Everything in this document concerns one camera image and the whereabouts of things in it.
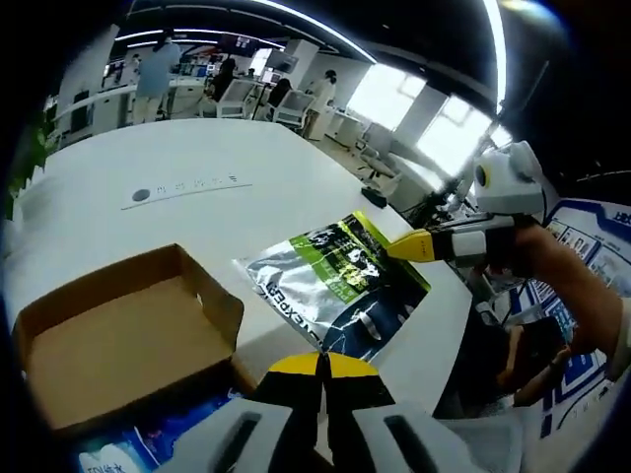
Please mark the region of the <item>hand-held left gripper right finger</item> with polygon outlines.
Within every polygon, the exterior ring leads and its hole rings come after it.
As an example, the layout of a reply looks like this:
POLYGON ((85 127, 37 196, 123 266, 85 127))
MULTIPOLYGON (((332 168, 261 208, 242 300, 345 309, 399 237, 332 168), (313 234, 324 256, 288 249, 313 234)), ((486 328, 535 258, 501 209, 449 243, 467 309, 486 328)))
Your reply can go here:
POLYGON ((338 472, 472 472, 469 447, 410 403, 392 398, 370 364, 322 357, 327 444, 338 472))

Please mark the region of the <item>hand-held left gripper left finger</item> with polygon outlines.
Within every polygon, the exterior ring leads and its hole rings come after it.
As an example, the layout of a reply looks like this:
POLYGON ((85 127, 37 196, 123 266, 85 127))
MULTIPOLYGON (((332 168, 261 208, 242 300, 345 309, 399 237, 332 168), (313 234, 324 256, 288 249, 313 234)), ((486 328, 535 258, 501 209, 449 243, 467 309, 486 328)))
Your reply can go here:
POLYGON ((246 398, 233 400, 183 434, 169 472, 320 472, 316 453, 325 355, 272 365, 246 398))

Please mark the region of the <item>person's right hand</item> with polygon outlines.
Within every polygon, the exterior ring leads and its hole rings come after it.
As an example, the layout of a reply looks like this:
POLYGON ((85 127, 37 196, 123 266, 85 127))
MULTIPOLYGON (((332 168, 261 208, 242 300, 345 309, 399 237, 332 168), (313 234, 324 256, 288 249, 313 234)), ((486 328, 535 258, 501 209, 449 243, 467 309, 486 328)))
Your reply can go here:
POLYGON ((540 225, 515 228, 513 242, 489 260, 489 269, 550 283, 563 267, 564 251, 552 233, 540 225))

